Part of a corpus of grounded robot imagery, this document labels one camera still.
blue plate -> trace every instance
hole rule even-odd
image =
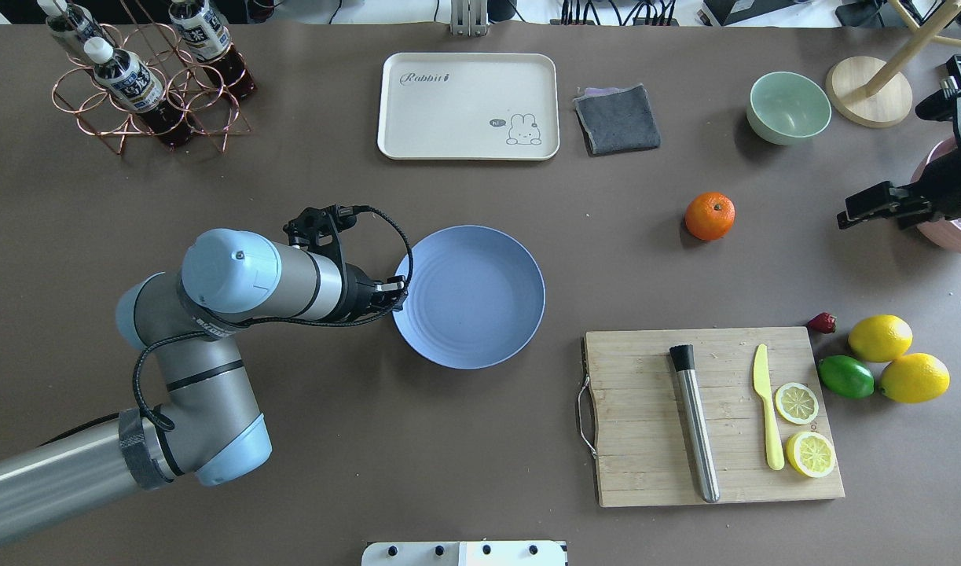
[[[407,258],[397,269],[407,274]],[[438,230],[414,246],[414,275],[397,329],[418,354],[454,369],[504,362],[540,327],[540,266],[513,237],[484,226]]]

plastic bottle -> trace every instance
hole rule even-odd
[[[86,54],[96,64],[96,82],[110,90],[124,108],[138,114],[160,142],[178,147],[189,141],[189,116],[169,104],[165,86],[137,54],[114,48],[101,37],[86,42]]]
[[[46,14],[50,35],[68,51],[73,60],[84,60],[83,46],[93,37],[102,37],[110,46],[117,47],[110,34],[100,28],[89,10],[82,6],[68,4],[65,0],[37,0],[37,3]]]
[[[207,65],[204,71],[215,85],[224,79],[226,89],[239,100],[257,90],[253,75],[229,38],[229,30],[208,0],[172,0],[169,19],[190,53]],[[222,79],[208,67],[217,69]]]

wooden cutting board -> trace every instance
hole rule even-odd
[[[753,391],[759,344],[768,347],[773,391],[798,382],[819,399],[819,416],[808,425],[778,416],[782,444],[803,430],[817,430],[832,441],[807,329],[596,331],[585,334],[584,348],[599,454],[599,505],[705,505],[693,480],[692,450],[668,352],[678,344],[692,344],[695,352],[721,504],[843,497],[838,460],[821,479],[804,477],[786,461],[778,472],[767,466],[763,405]]]

orange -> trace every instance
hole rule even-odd
[[[717,240],[732,229],[735,205],[721,193],[704,193],[686,208],[686,230],[700,240]]]

bottle rack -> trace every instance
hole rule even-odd
[[[235,83],[225,84],[221,72],[209,65],[215,61],[208,61],[208,64],[197,62],[188,50],[181,47],[182,39],[176,30],[171,25],[156,22],[140,0],[135,3],[142,13],[147,14],[149,21],[139,22],[128,8],[127,0],[120,0],[120,3],[133,22],[131,32],[124,36],[119,29],[104,23],[100,24],[101,28],[118,46],[137,53],[142,64],[157,79],[163,80],[165,96],[182,112],[181,120],[188,121],[193,137],[207,138],[218,153],[225,153],[230,138],[253,132],[240,108],[239,99],[229,92],[229,87]],[[116,155],[124,154],[129,138],[156,136],[156,132],[139,123],[134,112],[122,107],[104,87],[96,84],[91,65],[73,57],[68,60],[74,68],[53,84],[50,100],[57,110],[75,119],[79,130],[100,140]],[[206,71],[214,72],[219,78],[217,85]]]

